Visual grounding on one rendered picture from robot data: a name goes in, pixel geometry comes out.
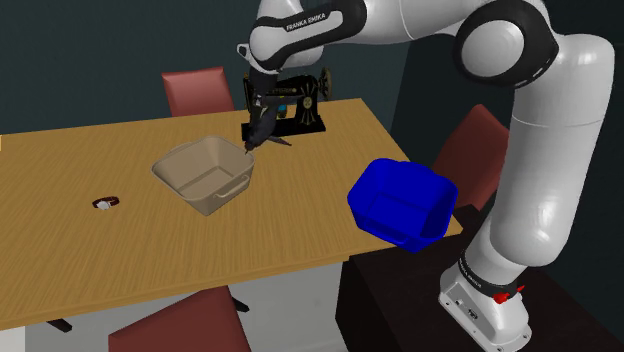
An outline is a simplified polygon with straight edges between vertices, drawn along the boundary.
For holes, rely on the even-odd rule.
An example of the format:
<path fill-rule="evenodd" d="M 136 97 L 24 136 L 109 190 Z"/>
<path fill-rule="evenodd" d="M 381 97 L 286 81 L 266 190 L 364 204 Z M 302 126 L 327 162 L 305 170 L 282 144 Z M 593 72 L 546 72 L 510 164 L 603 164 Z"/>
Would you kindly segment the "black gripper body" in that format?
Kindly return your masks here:
<path fill-rule="evenodd" d="M 277 74 L 267 74 L 254 67 L 248 73 L 248 108 L 252 117 L 276 117 L 278 103 L 265 100 L 265 96 L 276 87 Z"/>

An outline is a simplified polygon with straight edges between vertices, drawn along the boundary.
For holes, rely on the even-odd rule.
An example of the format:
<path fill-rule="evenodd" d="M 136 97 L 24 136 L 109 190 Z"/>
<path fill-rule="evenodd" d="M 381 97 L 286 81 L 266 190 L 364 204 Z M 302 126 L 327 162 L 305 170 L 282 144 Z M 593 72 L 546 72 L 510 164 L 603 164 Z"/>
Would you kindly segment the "blue plastic basin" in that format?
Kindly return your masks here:
<path fill-rule="evenodd" d="M 416 253 L 444 237 L 458 189 L 449 179 L 410 161 L 372 161 L 347 195 L 356 225 Z"/>

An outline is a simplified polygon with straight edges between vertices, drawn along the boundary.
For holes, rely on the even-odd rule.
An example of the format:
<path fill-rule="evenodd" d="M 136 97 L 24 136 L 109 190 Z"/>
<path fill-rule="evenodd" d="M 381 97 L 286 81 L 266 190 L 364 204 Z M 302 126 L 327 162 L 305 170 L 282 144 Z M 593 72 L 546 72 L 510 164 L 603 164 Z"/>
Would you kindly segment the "beige plastic basin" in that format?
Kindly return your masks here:
<path fill-rule="evenodd" d="M 174 194 L 209 216 L 245 191 L 255 157 L 233 142 L 209 135 L 168 151 L 151 173 Z"/>

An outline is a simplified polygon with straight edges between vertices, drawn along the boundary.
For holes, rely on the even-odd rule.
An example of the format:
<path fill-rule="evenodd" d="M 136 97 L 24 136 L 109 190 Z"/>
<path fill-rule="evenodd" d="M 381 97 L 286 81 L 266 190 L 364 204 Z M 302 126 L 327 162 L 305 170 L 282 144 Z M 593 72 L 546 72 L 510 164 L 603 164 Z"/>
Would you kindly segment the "wooden table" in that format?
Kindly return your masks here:
<path fill-rule="evenodd" d="M 241 139 L 244 111 L 6 135 L 0 149 L 0 330 L 298 271 L 379 250 L 347 193 L 404 153 L 359 99 L 326 130 L 255 151 L 250 186 L 203 216 L 151 173 L 179 144 Z M 108 210 L 92 202 L 117 196 Z"/>

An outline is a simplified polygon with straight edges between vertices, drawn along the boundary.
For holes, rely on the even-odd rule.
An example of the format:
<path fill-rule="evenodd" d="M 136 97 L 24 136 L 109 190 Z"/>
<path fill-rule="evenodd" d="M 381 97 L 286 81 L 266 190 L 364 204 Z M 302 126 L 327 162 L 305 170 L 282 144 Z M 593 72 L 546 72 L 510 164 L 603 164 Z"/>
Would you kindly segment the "black sewing machine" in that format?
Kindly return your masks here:
<path fill-rule="evenodd" d="M 279 137 L 324 132 L 326 127 L 318 113 L 318 98 L 325 101 L 332 97 L 332 75 L 323 67 L 319 77 L 298 75 L 278 80 L 274 88 L 260 97 L 248 73 L 244 74 L 243 86 L 250 118 L 241 125 L 242 140 L 248 141 L 257 131 L 262 115 L 269 112 L 275 117 L 270 140 Z"/>

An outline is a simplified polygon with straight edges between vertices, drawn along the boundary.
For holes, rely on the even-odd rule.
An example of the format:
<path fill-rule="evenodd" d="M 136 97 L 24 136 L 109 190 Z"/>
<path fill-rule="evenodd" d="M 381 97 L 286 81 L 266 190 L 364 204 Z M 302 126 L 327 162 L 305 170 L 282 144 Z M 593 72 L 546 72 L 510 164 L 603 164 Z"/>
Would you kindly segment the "red chair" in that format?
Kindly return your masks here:
<path fill-rule="evenodd" d="M 108 337 L 108 352 L 252 352 L 226 286 L 199 291 Z"/>
<path fill-rule="evenodd" d="M 222 66 L 161 74 L 173 117 L 234 111 Z"/>
<path fill-rule="evenodd" d="M 474 106 L 443 144 L 432 170 L 458 189 L 455 208 L 481 210 L 496 191 L 509 130 L 482 104 Z"/>

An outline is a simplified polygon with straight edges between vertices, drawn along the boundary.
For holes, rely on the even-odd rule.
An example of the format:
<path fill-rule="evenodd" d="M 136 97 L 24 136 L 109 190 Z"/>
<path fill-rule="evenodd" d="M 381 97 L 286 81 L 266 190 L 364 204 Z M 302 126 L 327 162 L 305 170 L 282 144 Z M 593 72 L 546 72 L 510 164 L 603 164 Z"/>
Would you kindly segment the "dark robot stand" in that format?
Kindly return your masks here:
<path fill-rule="evenodd" d="M 342 266 L 336 322 L 349 352 L 483 352 L 439 304 L 439 280 L 485 211 L 455 210 L 463 227 L 418 253 L 393 247 Z M 520 352 L 624 352 L 624 344 L 539 269 L 520 277 L 532 336 Z"/>

